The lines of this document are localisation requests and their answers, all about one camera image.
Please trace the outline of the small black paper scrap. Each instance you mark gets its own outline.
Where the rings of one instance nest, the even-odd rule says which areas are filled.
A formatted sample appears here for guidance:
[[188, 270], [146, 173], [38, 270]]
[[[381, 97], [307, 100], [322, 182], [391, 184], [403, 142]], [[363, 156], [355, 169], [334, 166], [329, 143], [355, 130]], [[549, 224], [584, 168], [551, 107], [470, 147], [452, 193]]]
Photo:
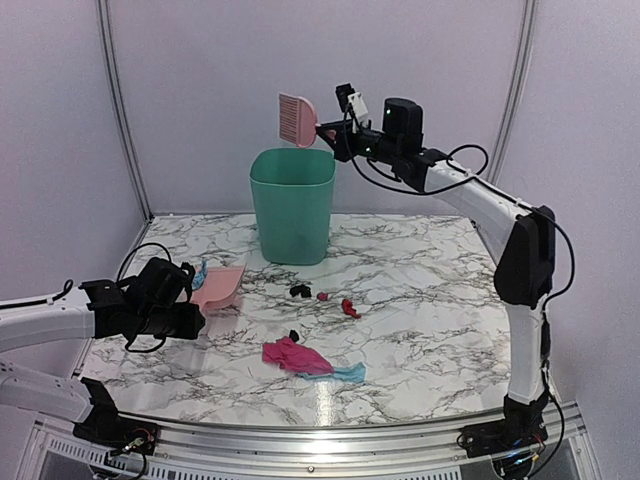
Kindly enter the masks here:
[[292, 297], [301, 296], [302, 298], [310, 298], [312, 296], [311, 288], [304, 284], [291, 287], [289, 290], [289, 294]]

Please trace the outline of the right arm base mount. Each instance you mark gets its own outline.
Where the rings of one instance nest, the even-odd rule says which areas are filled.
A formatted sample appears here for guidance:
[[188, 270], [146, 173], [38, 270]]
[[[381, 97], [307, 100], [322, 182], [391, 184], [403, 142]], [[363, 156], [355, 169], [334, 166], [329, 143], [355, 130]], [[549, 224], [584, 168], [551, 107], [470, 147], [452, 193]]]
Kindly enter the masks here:
[[540, 445], [547, 439], [542, 421], [520, 430], [511, 429], [506, 420], [497, 420], [463, 427], [456, 442], [468, 458], [476, 458]]

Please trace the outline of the red paper scrap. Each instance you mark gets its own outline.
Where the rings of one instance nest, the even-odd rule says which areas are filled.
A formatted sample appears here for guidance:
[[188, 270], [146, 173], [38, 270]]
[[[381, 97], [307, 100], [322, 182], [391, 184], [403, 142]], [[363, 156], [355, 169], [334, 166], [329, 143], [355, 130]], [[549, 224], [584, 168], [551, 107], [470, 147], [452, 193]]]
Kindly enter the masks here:
[[354, 318], [354, 319], [360, 319], [361, 315], [357, 312], [356, 308], [354, 307], [352, 301], [348, 298], [345, 298], [342, 300], [341, 302], [341, 308], [342, 311], [345, 315]]

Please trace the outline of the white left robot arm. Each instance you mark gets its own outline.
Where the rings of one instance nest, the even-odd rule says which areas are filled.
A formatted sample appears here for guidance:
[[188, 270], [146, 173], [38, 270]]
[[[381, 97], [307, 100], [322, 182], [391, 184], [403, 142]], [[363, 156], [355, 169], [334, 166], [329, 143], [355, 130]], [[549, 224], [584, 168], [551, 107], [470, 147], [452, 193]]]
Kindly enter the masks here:
[[[204, 327], [192, 303], [195, 268], [154, 257], [137, 275], [68, 285], [41, 299], [1, 305], [1, 350], [62, 340], [121, 336], [130, 350], [140, 336], [160, 344], [194, 340]], [[1, 403], [83, 424], [106, 445], [125, 438], [126, 423], [99, 381], [64, 379], [10, 362], [1, 364]]]

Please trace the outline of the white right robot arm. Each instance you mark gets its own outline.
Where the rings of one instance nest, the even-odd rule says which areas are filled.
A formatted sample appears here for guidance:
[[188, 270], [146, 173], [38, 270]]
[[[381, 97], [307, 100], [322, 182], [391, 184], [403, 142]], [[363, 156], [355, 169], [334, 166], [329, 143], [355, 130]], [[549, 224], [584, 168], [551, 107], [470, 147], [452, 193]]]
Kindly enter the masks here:
[[341, 162], [364, 158], [373, 170], [389, 167], [378, 187], [414, 197], [434, 197], [466, 216], [479, 230], [495, 264], [493, 284], [506, 308], [510, 328], [511, 374], [503, 418], [484, 427], [506, 448], [519, 446], [543, 429], [549, 387], [550, 324], [547, 307], [553, 289], [556, 238], [565, 231], [554, 212], [517, 199], [455, 161], [449, 153], [423, 145], [423, 110], [412, 100], [384, 102], [383, 124], [375, 130], [360, 92], [337, 87], [339, 121], [315, 128]]

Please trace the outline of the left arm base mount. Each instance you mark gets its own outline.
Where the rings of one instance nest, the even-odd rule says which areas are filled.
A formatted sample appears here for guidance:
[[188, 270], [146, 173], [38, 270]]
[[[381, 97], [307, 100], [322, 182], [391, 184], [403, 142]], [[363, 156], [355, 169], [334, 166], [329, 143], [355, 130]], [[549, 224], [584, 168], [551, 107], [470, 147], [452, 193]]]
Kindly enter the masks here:
[[156, 447], [160, 427], [155, 423], [127, 418], [107, 418], [76, 423], [73, 435], [94, 444], [109, 447], [119, 454], [151, 455]]

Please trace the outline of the light blue paper scrap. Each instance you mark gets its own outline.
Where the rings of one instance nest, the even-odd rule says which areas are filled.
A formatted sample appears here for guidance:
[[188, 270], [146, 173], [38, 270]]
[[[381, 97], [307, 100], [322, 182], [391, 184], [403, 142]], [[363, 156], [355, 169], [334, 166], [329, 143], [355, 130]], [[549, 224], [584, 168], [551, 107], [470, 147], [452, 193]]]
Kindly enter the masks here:
[[297, 373], [296, 376], [306, 380], [337, 380], [349, 383], [363, 383], [366, 377], [366, 366], [360, 362], [350, 367], [335, 367], [332, 373]]

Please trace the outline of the magenta paper sheet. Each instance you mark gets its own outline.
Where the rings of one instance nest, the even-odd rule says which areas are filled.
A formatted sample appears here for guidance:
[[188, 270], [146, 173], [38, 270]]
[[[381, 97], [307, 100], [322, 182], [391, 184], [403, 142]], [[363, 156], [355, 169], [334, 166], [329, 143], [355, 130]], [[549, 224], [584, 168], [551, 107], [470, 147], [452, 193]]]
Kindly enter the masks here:
[[331, 363], [316, 350], [299, 345], [289, 337], [267, 342], [262, 347], [262, 361], [281, 370], [307, 375], [327, 375], [334, 372]]

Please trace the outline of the pink plastic hand brush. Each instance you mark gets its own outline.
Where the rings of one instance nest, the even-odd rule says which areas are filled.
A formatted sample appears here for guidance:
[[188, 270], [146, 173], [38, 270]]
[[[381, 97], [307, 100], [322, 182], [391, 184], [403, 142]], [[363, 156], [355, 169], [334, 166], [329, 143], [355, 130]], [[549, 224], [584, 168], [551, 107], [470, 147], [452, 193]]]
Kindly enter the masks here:
[[321, 124], [314, 105], [306, 98], [286, 93], [278, 94], [279, 138], [298, 148], [312, 147]]

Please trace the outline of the pink plastic dustpan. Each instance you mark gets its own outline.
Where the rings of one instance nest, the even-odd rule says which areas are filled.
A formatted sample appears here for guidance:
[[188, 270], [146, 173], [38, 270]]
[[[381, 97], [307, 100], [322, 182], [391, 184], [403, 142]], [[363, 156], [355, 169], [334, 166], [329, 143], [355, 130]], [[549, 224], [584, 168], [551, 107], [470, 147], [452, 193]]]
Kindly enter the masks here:
[[241, 286], [245, 266], [208, 267], [208, 275], [201, 289], [193, 291], [191, 302], [202, 313], [232, 305]]

